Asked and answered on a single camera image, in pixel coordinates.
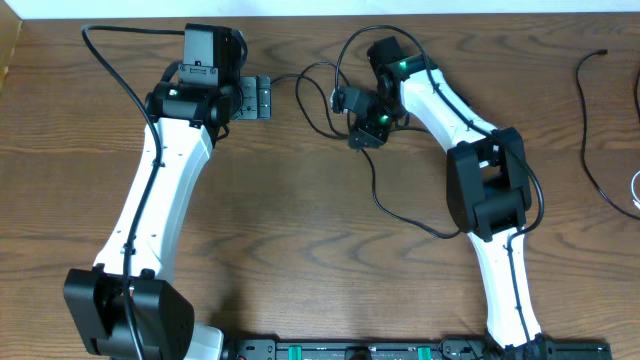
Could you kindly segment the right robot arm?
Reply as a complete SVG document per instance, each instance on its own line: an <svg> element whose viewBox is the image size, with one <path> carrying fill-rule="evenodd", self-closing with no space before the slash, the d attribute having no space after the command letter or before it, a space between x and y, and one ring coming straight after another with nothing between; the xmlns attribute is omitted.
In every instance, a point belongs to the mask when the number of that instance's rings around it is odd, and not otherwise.
<svg viewBox="0 0 640 360"><path fill-rule="evenodd" d="M448 85L424 50L404 53L395 37L374 42L367 58L377 79L365 94L337 87L334 112L356 116L348 143L361 152L384 145L413 115L446 154L446 202L477 256L487 302L487 331L497 356L540 359L545 345L530 298L524 245L526 213L542 207L541 186L521 135L479 117Z"/></svg>

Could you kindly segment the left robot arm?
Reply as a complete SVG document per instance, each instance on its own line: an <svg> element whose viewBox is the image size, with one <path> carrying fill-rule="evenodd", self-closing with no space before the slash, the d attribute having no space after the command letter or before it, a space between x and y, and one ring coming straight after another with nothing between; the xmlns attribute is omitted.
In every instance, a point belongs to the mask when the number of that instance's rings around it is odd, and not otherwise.
<svg viewBox="0 0 640 360"><path fill-rule="evenodd" d="M241 31L187 24L184 53L136 98L146 126L139 166L117 224L63 296L86 351L111 359L232 359L234 344L198 323L173 285L180 232L197 179L235 120L271 115L271 80L245 76Z"/></svg>

